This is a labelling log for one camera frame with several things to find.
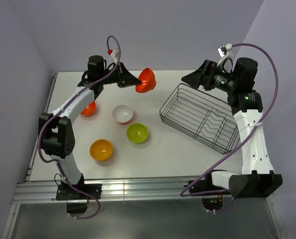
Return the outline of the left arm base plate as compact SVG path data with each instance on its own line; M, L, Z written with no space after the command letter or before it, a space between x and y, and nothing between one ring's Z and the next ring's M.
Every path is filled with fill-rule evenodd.
M102 184L85 184L77 186L74 190L68 184L61 184L57 188L56 201L67 201L66 211L70 216L81 217L88 209L90 199L96 198L98 208L95 215L101 209L99 199L101 197Z

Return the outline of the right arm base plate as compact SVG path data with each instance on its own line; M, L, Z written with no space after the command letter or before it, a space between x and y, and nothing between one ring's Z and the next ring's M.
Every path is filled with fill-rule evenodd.
M209 213L216 214L231 206L233 201L224 206L224 195L230 195L230 193L221 187L214 186L210 180L200 180L194 186L189 189L189 194L192 196L201 196L202 205L204 210Z

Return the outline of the white bowl orange outside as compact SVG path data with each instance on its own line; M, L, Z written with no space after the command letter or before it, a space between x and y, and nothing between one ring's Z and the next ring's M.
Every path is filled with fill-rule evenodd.
M128 105L116 106L112 111L112 117L115 122L120 124L129 123L134 116L134 110Z

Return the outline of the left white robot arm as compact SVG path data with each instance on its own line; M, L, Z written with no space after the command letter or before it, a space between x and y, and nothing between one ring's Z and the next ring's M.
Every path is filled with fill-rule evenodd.
M86 187L80 183L82 173L73 156L75 137L73 123L87 105L94 102L104 85L116 83L120 88L143 83L142 77L133 76L123 63L106 68L102 56L89 57L88 69L83 73L75 92L52 113L39 117L38 154L45 163L55 162L68 186L68 194L74 199L84 196Z

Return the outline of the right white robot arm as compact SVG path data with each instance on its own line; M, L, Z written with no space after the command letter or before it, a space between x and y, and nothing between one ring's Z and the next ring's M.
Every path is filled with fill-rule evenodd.
M253 89L257 70L258 63L246 57L237 59L230 73L217 63L205 60L197 70L182 77L193 89L202 86L206 91L217 88L227 93L241 140L236 147L242 150L241 173L217 169L207 172L202 177L202 193L225 190L233 198L267 198L283 183L267 151L262 124L266 114L260 94Z

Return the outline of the red-orange plastic bowl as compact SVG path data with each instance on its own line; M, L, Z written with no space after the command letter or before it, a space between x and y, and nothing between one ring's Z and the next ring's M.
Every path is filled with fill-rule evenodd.
M135 86L135 90L138 93L146 93L156 87L155 74L151 68L145 68L139 75L138 79L141 81L140 84Z

